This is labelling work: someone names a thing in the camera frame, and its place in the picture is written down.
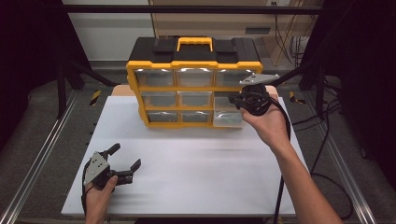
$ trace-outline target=white wall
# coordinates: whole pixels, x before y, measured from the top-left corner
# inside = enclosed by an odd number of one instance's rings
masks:
[[[148,5],[148,0],[63,0],[65,5]],[[128,61],[139,36],[154,36],[150,14],[69,13],[90,61]]]

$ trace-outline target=forearm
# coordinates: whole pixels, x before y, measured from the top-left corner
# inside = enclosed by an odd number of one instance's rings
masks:
[[[273,148],[300,223],[342,223],[289,144]]]
[[[85,218],[85,224],[103,224],[105,221],[104,218],[100,217],[86,217]]]

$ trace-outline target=yellow handle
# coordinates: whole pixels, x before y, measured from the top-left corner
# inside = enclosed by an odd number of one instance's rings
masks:
[[[211,37],[180,37],[177,43],[177,51],[180,51],[180,46],[182,44],[208,44],[210,51],[213,51]]]

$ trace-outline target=white table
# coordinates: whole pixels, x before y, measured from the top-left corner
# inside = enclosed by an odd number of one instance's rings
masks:
[[[117,186],[108,213],[120,217],[264,217],[276,207],[280,171],[253,128],[147,128],[133,96],[109,96],[64,203],[62,214],[84,216],[81,175],[94,151],[120,143],[111,169],[142,166],[134,183]],[[294,132],[291,142],[304,158]],[[285,188],[280,214],[295,215]]]

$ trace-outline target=person's right hand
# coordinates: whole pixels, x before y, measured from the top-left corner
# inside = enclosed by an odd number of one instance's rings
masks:
[[[271,95],[271,97],[277,100],[276,95]],[[290,145],[285,118],[275,105],[271,105],[268,111],[262,116],[251,115],[244,108],[241,108],[240,111],[242,119],[256,130],[260,139],[275,154],[281,148],[287,148]]]
[[[106,218],[108,204],[110,203],[111,192],[117,185],[118,177],[112,176],[102,190],[97,189],[93,183],[86,187],[87,215],[86,224],[102,224]]]

